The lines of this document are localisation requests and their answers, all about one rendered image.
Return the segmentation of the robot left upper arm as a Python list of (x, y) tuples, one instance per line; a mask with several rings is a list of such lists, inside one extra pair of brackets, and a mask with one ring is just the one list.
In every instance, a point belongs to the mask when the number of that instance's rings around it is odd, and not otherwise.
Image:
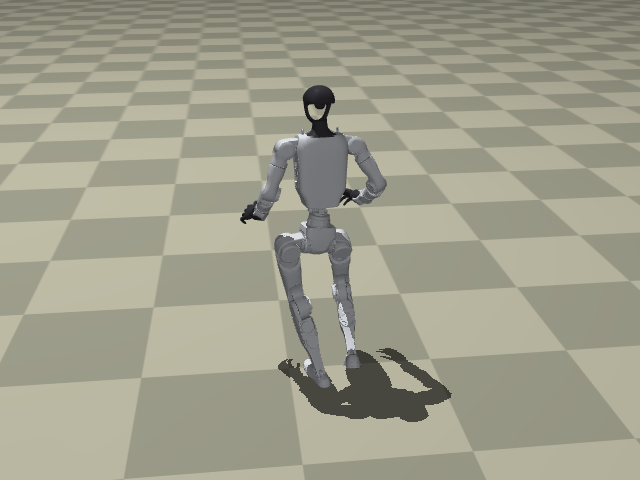
[(273, 148), (273, 155), (267, 173), (267, 183), (262, 196), (263, 200), (277, 202), (281, 194), (279, 184), (287, 168), (287, 160), (294, 157), (297, 151), (297, 138), (279, 140)]

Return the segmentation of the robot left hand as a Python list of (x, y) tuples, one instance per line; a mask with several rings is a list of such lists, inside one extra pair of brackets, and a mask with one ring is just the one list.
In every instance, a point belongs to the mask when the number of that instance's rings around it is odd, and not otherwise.
[(248, 205), (248, 206), (247, 206), (248, 208), (244, 210), (244, 212), (245, 212), (245, 213), (242, 213), (242, 216), (243, 216), (243, 217), (241, 217), (241, 218), (240, 218), (240, 220), (241, 220), (244, 224), (246, 224), (246, 222), (245, 222), (244, 220), (249, 220), (249, 219), (251, 219), (251, 218), (253, 218), (254, 220), (260, 220), (260, 221), (262, 221), (262, 219), (261, 219), (261, 218), (259, 218), (259, 217), (257, 217), (257, 216), (254, 216), (254, 215), (253, 215), (253, 212), (254, 212), (254, 209), (255, 209), (256, 204), (257, 204), (257, 201), (254, 201), (254, 204)]

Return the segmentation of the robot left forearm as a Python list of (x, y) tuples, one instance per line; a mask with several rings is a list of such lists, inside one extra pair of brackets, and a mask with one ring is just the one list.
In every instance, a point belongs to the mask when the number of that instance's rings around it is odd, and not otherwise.
[(262, 199), (265, 187), (266, 187), (266, 183), (263, 185), (260, 191), (259, 197), (257, 199), (257, 204), (253, 212), (253, 215), (261, 218), (262, 221), (265, 221), (266, 217), (269, 214), (270, 209), (274, 204), (274, 202), (270, 202)]

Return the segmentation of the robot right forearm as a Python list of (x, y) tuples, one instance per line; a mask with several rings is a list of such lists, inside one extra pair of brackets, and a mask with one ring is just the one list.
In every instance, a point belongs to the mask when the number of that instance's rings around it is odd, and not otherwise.
[(377, 194), (372, 194), (367, 190), (367, 188), (364, 188), (363, 190), (358, 190), (360, 191), (360, 194), (356, 198), (352, 198), (352, 199), (358, 205), (370, 204), (372, 200), (374, 200), (375, 198), (378, 198), (384, 190), (385, 188)]

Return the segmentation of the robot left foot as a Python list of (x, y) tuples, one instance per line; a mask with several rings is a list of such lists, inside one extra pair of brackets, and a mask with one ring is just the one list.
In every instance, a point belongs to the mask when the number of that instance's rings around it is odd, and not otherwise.
[(306, 359), (304, 361), (303, 367), (304, 367), (304, 370), (307, 373), (307, 375), (309, 377), (311, 377), (317, 383), (317, 385), (319, 387), (327, 388), (327, 387), (329, 387), (331, 385), (330, 378), (327, 375), (326, 371), (325, 371), (326, 375), (323, 375), (322, 371), (320, 370), (320, 372), (319, 372), (320, 373), (320, 377), (316, 376), (310, 359)]

